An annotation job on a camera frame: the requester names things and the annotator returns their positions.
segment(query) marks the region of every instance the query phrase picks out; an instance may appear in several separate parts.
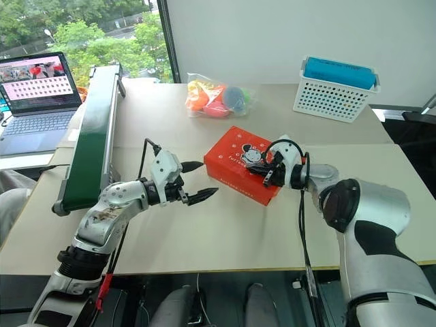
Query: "laptop keyboard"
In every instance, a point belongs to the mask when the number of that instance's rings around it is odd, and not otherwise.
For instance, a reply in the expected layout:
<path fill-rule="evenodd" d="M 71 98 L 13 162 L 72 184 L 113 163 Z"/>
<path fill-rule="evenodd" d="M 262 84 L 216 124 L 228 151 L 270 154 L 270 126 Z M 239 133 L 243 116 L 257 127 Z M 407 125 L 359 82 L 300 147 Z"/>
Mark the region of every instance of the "laptop keyboard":
<path fill-rule="evenodd" d="M 54 131 L 67 129 L 74 112 L 60 112 L 59 114 L 29 116 L 14 119 L 5 129 L 3 135 L 27 134 L 39 131 Z"/>

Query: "cartoon mouse print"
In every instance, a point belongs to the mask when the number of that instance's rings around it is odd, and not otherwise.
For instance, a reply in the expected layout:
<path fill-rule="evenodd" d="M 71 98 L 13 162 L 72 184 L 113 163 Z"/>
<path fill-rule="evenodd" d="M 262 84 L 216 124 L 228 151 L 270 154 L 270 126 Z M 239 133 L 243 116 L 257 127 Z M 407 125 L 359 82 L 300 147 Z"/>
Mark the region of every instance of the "cartoon mouse print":
<path fill-rule="evenodd" d="M 257 149 L 253 149 L 251 144 L 243 145 L 243 155 L 240 157 L 246 164 L 254 164 L 255 162 L 259 162 L 262 158 L 260 151 Z"/>

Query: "red box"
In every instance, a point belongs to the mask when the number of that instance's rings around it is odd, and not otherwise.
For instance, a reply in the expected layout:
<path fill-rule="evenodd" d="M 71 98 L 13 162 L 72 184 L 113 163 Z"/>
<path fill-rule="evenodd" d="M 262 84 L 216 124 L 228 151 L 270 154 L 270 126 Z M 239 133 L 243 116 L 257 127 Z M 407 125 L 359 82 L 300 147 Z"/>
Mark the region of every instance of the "red box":
<path fill-rule="evenodd" d="M 250 173 L 245 165 L 259 162 L 260 154 L 269 144 L 264 138 L 232 126 L 204 156 L 207 173 L 266 206 L 277 195 L 279 187 L 265 187 L 264 177 Z"/>

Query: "red cable tie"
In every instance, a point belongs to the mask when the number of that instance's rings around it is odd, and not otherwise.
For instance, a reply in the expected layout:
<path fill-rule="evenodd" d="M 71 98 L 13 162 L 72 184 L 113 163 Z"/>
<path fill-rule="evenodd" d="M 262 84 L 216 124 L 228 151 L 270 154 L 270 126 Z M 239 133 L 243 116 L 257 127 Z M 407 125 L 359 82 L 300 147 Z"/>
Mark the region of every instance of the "red cable tie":
<path fill-rule="evenodd" d="M 110 282 L 112 281 L 112 276 L 114 274 L 106 274 L 104 277 L 102 286 L 100 287 L 100 290 L 98 291 L 98 297 L 95 301 L 95 307 L 98 311 L 103 312 L 103 300 L 108 295 L 109 289 L 110 289 Z"/>

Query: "laptop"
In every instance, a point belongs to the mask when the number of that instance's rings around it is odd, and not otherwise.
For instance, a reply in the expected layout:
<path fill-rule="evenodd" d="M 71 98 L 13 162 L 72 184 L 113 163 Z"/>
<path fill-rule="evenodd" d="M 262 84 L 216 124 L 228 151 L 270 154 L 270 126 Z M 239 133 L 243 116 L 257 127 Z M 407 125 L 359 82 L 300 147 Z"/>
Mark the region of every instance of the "laptop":
<path fill-rule="evenodd" d="M 55 150 L 82 103 L 62 52 L 0 60 L 0 93 L 13 116 L 0 155 Z"/>

